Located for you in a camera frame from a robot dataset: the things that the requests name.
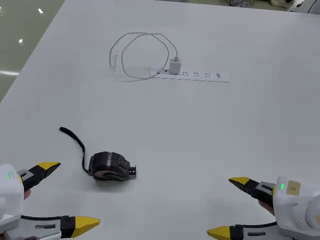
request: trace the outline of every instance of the label sticker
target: label sticker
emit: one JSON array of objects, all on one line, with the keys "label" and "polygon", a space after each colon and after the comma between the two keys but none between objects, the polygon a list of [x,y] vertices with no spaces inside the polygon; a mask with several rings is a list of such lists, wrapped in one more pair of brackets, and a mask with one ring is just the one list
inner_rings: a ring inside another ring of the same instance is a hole
[{"label": "label sticker", "polygon": [[319,214],[315,215],[315,221],[318,224],[318,226],[320,227],[320,215]]},{"label": "label sticker", "polygon": [[297,181],[289,181],[286,188],[286,194],[299,196],[301,183]]}]

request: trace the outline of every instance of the white charger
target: white charger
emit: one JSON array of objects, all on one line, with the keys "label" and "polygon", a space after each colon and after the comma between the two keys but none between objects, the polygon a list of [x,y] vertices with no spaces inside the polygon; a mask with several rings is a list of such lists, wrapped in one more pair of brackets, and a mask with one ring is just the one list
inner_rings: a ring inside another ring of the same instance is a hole
[{"label": "white charger", "polygon": [[169,73],[172,75],[178,75],[181,71],[181,61],[176,56],[175,58],[171,58],[169,65]]}]

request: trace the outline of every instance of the power outlet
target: power outlet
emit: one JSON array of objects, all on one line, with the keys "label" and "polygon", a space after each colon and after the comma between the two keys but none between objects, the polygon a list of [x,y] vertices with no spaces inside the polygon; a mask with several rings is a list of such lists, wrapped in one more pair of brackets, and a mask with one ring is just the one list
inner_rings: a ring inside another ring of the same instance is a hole
[{"label": "power outlet", "polygon": [[198,71],[192,73],[192,80],[200,80],[200,73]]},{"label": "power outlet", "polygon": [[188,71],[184,70],[184,71],[181,71],[181,75],[184,77],[188,77],[189,73],[188,73]]},{"label": "power outlet", "polygon": [[154,78],[159,79],[179,79],[179,80],[193,80],[203,82],[229,83],[228,75],[217,71],[191,71],[182,69],[180,74],[172,75],[168,69],[158,71],[150,69],[150,76],[157,74]]}]

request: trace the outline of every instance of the white cable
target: white cable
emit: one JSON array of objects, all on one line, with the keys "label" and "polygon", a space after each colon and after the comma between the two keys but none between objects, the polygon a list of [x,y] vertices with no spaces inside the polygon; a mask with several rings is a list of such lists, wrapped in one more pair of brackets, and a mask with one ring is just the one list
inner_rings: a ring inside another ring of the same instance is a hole
[{"label": "white cable", "polygon": [[116,44],[125,36],[127,35],[136,35],[136,34],[139,34],[138,36],[136,36],[132,41],[130,41],[125,47],[124,49],[122,50],[122,53],[121,53],[121,64],[122,64],[122,69],[123,69],[123,72],[125,75],[127,75],[128,77],[130,78],[134,78],[134,79],[137,79],[136,81],[140,81],[140,80],[148,80],[148,79],[152,79],[154,78],[158,73],[150,76],[150,77],[146,77],[146,78],[143,78],[143,77],[137,77],[137,76],[132,76],[132,75],[129,75],[127,72],[126,72],[126,69],[125,69],[125,66],[124,66],[124,61],[123,61],[123,56],[124,56],[124,52],[125,50],[138,38],[142,37],[142,36],[152,36],[154,37],[155,39],[157,39],[159,42],[161,42],[165,48],[166,48],[166,51],[167,51],[167,57],[166,57],[166,61],[165,61],[165,64],[163,65],[163,67],[159,70],[159,72],[161,72],[163,69],[165,69],[167,63],[168,63],[168,60],[169,60],[169,49],[167,47],[167,45],[161,41],[158,37],[156,36],[162,36],[164,37],[174,48],[175,52],[176,52],[176,55],[175,57],[178,58],[178,50],[176,48],[176,46],[166,37],[164,36],[163,34],[161,33],[148,33],[148,32],[129,32],[129,33],[126,33],[124,35],[122,35],[114,44],[113,46],[111,47],[110,49],[110,52],[109,52],[109,65],[110,65],[110,68],[114,68],[116,66],[116,59],[115,58],[115,62],[114,62],[114,65],[111,64],[111,54],[112,54],[112,50],[114,49],[114,47],[116,46]]}]

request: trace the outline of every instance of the robotic arm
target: robotic arm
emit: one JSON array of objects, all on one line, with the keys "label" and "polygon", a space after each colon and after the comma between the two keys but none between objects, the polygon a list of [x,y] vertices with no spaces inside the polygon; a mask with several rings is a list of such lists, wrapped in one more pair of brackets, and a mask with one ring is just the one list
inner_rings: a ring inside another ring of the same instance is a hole
[{"label": "robotic arm", "polygon": [[320,193],[298,181],[279,177],[276,184],[247,177],[229,181],[274,208],[276,222],[221,226],[207,231],[217,240],[320,240]]},{"label": "robotic arm", "polygon": [[99,219],[86,216],[22,215],[24,192],[38,185],[59,165],[59,162],[42,162],[18,172],[10,164],[0,166],[0,234],[6,240],[75,238],[100,223]]}]

